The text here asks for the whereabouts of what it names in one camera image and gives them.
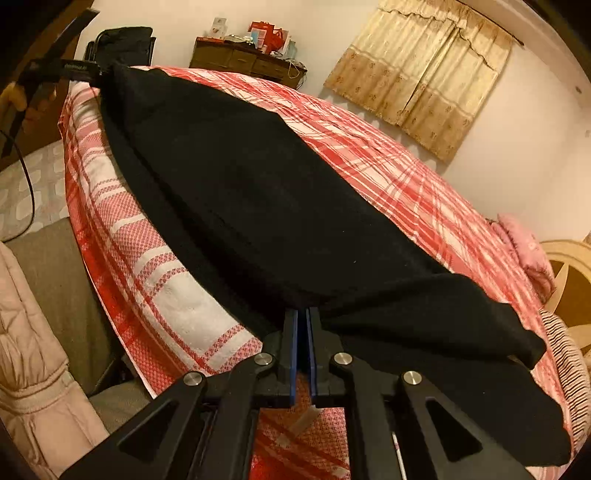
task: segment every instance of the black cable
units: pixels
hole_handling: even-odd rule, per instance
[[[1,240],[2,243],[6,243],[6,242],[9,242],[10,240],[14,240],[15,238],[20,237],[23,233],[25,233],[27,230],[29,230],[30,226],[33,224],[33,219],[35,218],[35,192],[33,191],[33,184],[31,183],[31,177],[29,176],[29,171],[27,170],[27,166],[25,165],[25,160],[22,157],[21,149],[18,148],[17,142],[13,139],[13,137],[8,135],[4,130],[0,130],[0,134],[4,135],[4,138],[6,138],[6,140],[8,142],[10,142],[12,144],[12,146],[15,148],[15,150],[17,151],[18,160],[21,162],[22,170],[25,173],[25,177],[27,178],[27,183],[29,184],[29,192],[31,192],[31,206],[33,208],[31,211],[31,219],[29,220],[29,223],[25,227],[25,229],[22,232],[17,233],[16,235],[14,235],[10,238],[6,238],[6,239]]]

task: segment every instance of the puffer jacket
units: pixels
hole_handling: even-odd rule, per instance
[[[0,243],[0,419],[31,469],[58,478],[107,438],[17,259]]]

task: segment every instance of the silver screw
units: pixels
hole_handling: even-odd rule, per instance
[[[270,353],[258,353],[255,355],[255,363],[262,367],[269,365],[273,361],[273,356]]]
[[[346,352],[337,353],[333,358],[339,365],[350,365],[353,361],[353,357]]]
[[[196,387],[203,381],[203,375],[199,372],[189,372],[183,377],[183,382],[189,387]]]
[[[402,377],[406,383],[411,385],[418,385],[423,381],[421,374],[414,371],[406,372]]]

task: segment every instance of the red plaid bedspread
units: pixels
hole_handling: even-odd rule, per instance
[[[206,70],[163,69],[281,115],[359,194],[450,271],[510,303],[525,328],[547,341],[531,284],[486,220],[408,150],[354,114],[276,83]],[[111,156],[98,91],[76,84],[60,121],[70,217],[88,272],[117,335],[153,395],[182,373],[215,374],[261,348],[178,261],[145,218]],[[567,401],[547,353],[534,379],[564,412]],[[300,383],[290,411],[263,411],[252,479],[348,478],[339,409],[310,407]],[[535,468],[557,478],[558,468]]]

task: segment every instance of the curtain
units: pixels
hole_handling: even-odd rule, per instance
[[[512,43],[456,0],[381,0],[324,85],[449,163]]]

